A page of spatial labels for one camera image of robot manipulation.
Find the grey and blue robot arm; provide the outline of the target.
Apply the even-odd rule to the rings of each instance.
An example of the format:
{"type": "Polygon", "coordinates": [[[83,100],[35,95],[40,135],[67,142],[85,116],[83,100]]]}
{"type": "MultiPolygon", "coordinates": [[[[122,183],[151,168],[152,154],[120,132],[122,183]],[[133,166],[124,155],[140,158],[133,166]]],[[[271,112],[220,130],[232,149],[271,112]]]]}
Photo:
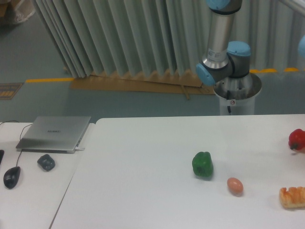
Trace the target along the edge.
{"type": "Polygon", "coordinates": [[[303,0],[208,0],[207,48],[196,70],[206,85],[237,72],[249,58],[256,70],[305,67],[303,0]]]}

